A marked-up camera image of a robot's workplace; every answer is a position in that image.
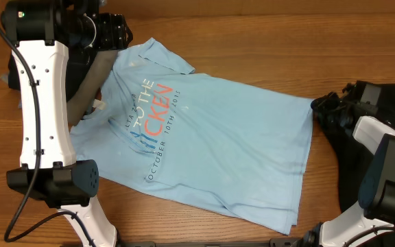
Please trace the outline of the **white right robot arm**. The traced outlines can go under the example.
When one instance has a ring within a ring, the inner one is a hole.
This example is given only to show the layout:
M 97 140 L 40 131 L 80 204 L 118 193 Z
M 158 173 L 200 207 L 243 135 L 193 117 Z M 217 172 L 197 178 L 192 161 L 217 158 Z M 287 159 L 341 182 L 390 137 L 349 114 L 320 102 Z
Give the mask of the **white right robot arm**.
M 347 89 L 311 103 L 334 149 L 341 214 L 295 246 L 395 246 L 395 89 Z

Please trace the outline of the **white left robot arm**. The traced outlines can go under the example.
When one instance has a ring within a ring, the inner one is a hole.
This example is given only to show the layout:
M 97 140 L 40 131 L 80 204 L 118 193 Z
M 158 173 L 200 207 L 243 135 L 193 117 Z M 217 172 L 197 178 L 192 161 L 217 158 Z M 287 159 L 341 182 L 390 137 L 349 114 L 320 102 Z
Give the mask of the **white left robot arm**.
M 1 21 L 23 114 L 20 165 L 6 174 L 9 188 L 55 208 L 84 246 L 121 246 L 97 198 L 97 164 L 78 160 L 72 146 L 65 80 L 69 59 L 89 64 L 93 51 L 129 45 L 125 18 L 101 13 L 98 1 L 10 1 Z

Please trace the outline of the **light blue printed t-shirt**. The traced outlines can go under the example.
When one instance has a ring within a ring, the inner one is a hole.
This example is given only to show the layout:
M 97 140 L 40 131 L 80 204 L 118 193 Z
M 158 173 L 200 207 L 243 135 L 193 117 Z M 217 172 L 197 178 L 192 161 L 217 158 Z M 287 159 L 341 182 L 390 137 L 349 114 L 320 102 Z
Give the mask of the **light blue printed t-shirt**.
M 101 177 L 282 234 L 296 225 L 310 99 L 196 73 L 154 39 L 119 53 L 101 99 L 71 129 Z

